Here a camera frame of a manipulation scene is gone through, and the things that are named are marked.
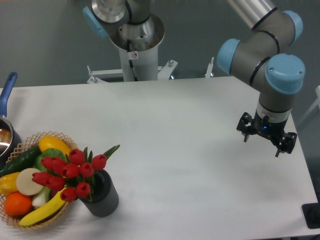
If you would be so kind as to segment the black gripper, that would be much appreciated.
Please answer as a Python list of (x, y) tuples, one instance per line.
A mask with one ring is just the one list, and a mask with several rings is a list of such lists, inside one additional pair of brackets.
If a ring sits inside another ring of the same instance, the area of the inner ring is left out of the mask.
[(275, 157), (280, 153), (291, 154), (297, 140), (297, 133), (285, 132), (287, 119), (281, 122), (269, 122), (269, 118), (261, 118), (258, 112), (255, 112), (254, 119), (252, 116), (244, 112), (237, 124), (236, 130), (244, 136), (243, 141), (246, 143), (250, 135), (258, 135), (276, 146), (277, 151)]

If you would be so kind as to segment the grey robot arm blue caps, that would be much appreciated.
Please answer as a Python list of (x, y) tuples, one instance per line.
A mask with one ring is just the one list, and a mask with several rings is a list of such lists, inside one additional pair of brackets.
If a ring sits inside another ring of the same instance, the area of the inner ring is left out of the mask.
[[(231, 0), (230, 6), (252, 30), (246, 41), (231, 38), (217, 53), (216, 63), (230, 76), (259, 92), (254, 116), (244, 113), (237, 130), (246, 139), (259, 135), (290, 154), (297, 134), (285, 132), (296, 94), (305, 76), (304, 63), (284, 50), (303, 31), (292, 11), (280, 11), (270, 0)], [(164, 39), (163, 22), (150, 11), (148, 0), (93, 0), (82, 11), (99, 37), (109, 37), (118, 48), (126, 82), (168, 79), (169, 66), (158, 67), (158, 47)]]

